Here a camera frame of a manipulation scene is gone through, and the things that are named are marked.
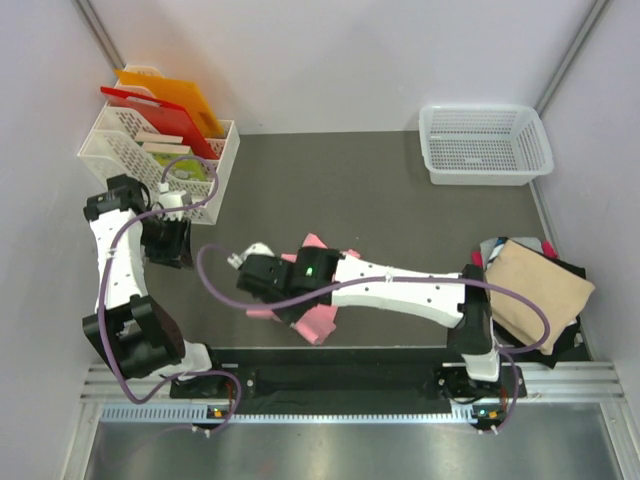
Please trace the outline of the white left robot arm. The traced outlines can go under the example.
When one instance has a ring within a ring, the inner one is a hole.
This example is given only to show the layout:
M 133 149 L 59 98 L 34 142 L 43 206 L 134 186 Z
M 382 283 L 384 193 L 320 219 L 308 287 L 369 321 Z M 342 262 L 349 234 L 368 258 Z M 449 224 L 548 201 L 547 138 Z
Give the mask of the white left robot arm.
M 100 286 L 96 312 L 82 326 L 100 357 L 126 380 L 193 372 L 203 395 L 220 394 L 225 370 L 206 345 L 184 339 L 145 283 L 147 262 L 193 266 L 190 219 L 182 212 L 155 214 L 148 188 L 126 174 L 109 178 L 107 191 L 88 198 L 83 213 L 96 241 Z

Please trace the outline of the pink t shirt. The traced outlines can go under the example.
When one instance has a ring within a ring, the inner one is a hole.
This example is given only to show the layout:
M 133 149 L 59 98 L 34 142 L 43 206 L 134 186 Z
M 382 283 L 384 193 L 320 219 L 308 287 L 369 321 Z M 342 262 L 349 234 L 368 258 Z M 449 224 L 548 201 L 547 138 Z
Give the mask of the pink t shirt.
M 302 243 L 302 247 L 329 247 L 315 234 L 308 233 Z M 361 255 L 353 249 L 343 251 L 348 255 L 360 258 Z M 295 261 L 296 254 L 281 254 L 283 260 Z M 327 337 L 336 329 L 335 320 L 338 313 L 337 307 L 328 305 L 317 305 L 302 315 L 293 324 L 285 322 L 284 313 L 279 314 L 271 310 L 247 310 L 246 315 L 250 318 L 269 319 L 279 322 L 295 330 L 309 344 L 321 345 Z

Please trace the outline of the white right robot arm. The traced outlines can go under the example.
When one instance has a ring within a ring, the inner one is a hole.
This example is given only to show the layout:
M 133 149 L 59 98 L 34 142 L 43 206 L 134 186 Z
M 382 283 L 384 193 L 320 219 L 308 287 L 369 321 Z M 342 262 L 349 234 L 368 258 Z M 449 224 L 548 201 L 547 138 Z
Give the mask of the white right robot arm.
M 261 243 L 228 262 L 239 272 L 236 287 L 289 325 L 320 307 L 367 307 L 420 317 L 449 330 L 448 346 L 462 357 L 474 393 L 490 395 L 503 383 L 484 275 L 473 265 L 460 273 L 420 273 L 316 246 L 300 248 L 290 260 Z

